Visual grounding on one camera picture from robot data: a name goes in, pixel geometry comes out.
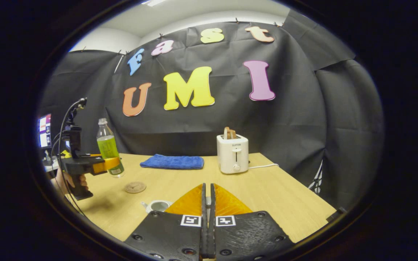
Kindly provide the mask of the green label water bottle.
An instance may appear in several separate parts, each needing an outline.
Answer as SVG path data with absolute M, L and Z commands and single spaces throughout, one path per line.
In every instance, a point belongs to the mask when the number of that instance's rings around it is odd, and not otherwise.
M 115 136 L 110 129 L 106 118 L 101 118 L 98 120 L 97 143 L 100 154 L 104 159 L 119 157 Z M 121 160 L 119 160 L 118 166 L 109 170 L 109 173 L 116 178 L 123 177 L 123 172 L 124 167 Z

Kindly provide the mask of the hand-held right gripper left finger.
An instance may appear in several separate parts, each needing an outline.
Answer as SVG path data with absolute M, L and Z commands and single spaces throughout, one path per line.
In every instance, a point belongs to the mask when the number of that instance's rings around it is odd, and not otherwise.
M 165 212 L 147 213 L 125 244 L 163 261 L 202 261 L 208 224 L 205 196 L 202 183 Z

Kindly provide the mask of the round brown coaster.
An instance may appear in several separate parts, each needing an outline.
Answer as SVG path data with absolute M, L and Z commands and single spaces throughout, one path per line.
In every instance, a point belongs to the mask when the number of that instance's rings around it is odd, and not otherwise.
M 124 191 L 130 194 L 137 194 L 146 190 L 146 185 L 143 182 L 129 182 L 125 185 Z

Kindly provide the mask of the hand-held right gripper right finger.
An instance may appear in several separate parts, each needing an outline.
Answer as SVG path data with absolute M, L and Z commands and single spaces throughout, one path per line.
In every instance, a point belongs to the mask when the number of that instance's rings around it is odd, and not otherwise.
M 215 261 L 269 261 L 295 244 L 267 211 L 240 210 L 238 199 L 211 184 L 208 258 Z

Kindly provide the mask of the white toaster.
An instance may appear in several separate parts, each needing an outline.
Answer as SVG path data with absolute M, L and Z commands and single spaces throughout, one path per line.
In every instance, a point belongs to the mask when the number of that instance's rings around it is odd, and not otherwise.
M 249 140 L 241 135 L 236 139 L 216 136 L 217 159 L 223 174 L 244 173 L 249 168 Z

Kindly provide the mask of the computer monitor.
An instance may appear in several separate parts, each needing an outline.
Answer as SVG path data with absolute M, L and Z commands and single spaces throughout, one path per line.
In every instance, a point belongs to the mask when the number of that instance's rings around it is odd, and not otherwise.
M 51 116 L 46 114 L 38 119 L 38 145 L 41 149 L 52 147 Z

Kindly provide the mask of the white ceramic teacup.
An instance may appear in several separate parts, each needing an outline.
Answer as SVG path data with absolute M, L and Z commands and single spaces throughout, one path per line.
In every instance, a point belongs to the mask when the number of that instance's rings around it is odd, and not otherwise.
M 141 205 L 144 206 L 146 213 L 152 211 L 165 212 L 173 203 L 168 200 L 152 200 L 151 202 L 145 203 L 141 202 Z

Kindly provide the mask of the blue towel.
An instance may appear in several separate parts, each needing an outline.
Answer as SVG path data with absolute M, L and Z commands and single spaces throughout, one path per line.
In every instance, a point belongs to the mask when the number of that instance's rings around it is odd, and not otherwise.
M 199 156 L 164 156 L 156 154 L 141 162 L 140 166 L 165 170 L 200 170 L 204 167 L 204 159 Z

